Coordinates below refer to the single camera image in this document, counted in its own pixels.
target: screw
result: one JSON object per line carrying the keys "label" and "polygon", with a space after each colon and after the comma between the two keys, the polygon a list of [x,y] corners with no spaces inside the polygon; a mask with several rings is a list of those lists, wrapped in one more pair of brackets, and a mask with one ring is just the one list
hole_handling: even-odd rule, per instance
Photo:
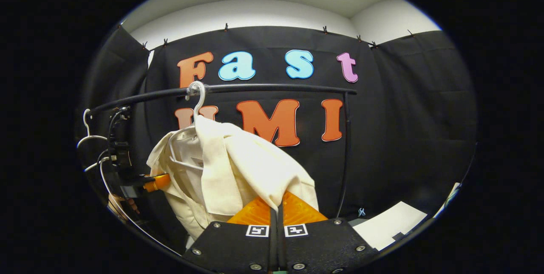
{"label": "screw", "polygon": [[305,268],[305,267],[306,267],[306,265],[303,264],[303,263],[297,263],[297,264],[294,264],[294,265],[293,265],[293,268],[294,268],[295,270],[302,270],[302,269]]}

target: blue letter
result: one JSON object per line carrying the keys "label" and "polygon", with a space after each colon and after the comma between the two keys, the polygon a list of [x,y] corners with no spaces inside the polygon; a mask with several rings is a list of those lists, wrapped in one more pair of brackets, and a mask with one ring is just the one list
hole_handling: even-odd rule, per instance
{"label": "blue letter", "polygon": [[249,80],[255,75],[253,69],[253,57],[251,54],[243,51],[233,52],[223,57],[223,65],[219,69],[219,78],[224,81],[232,81],[236,78]]}
{"label": "blue letter", "polygon": [[308,51],[291,50],[285,53],[287,75],[291,79],[307,79],[313,75],[313,56]]}

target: cream jacket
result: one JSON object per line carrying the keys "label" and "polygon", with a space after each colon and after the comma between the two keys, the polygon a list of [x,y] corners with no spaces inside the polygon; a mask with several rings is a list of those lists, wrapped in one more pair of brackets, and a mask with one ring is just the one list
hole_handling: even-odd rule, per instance
{"label": "cream jacket", "polygon": [[286,152],[231,123],[196,117],[195,129],[173,139],[178,161],[170,159],[166,134],[152,150],[147,165],[151,176],[169,173],[162,190],[178,220],[196,240],[214,220],[226,222],[243,206],[260,196],[278,210],[286,190],[319,210],[315,184],[305,169]]}

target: pink letter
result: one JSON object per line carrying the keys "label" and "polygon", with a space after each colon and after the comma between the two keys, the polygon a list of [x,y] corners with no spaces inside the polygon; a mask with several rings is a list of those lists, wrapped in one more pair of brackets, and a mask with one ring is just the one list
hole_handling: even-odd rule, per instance
{"label": "pink letter", "polygon": [[355,65],[355,60],[349,57],[349,53],[345,52],[336,57],[336,60],[342,63],[342,73],[346,81],[350,83],[355,83],[359,78],[355,73],[351,65]]}

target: orange letter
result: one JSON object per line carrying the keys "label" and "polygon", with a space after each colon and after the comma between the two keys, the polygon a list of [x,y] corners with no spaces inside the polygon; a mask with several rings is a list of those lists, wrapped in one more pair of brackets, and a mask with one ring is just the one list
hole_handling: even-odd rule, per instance
{"label": "orange letter", "polygon": [[188,59],[182,59],[177,63],[177,67],[179,67],[179,88],[188,88],[195,81],[195,75],[199,80],[204,77],[206,74],[206,64],[200,63],[202,61],[211,63],[213,61],[213,54],[206,52],[189,57]]}
{"label": "orange letter", "polygon": [[328,99],[321,102],[325,109],[325,133],[321,136],[323,141],[334,141],[342,138],[340,131],[340,107],[344,105],[338,99]]}
{"label": "orange letter", "polygon": [[275,141],[276,146],[292,147],[300,143],[296,124],[299,105],[297,100],[281,100],[276,105],[271,118],[268,118],[257,101],[239,102],[236,109],[241,113],[244,131],[257,132],[257,135],[272,142],[279,129],[278,138]]}
{"label": "orange letter", "polygon": [[[198,113],[203,115],[205,118],[215,120],[215,114],[217,114],[218,111],[219,109],[217,106],[202,106],[202,108],[198,110]],[[173,114],[177,117],[179,129],[183,129],[191,125],[193,109],[178,109]]]}

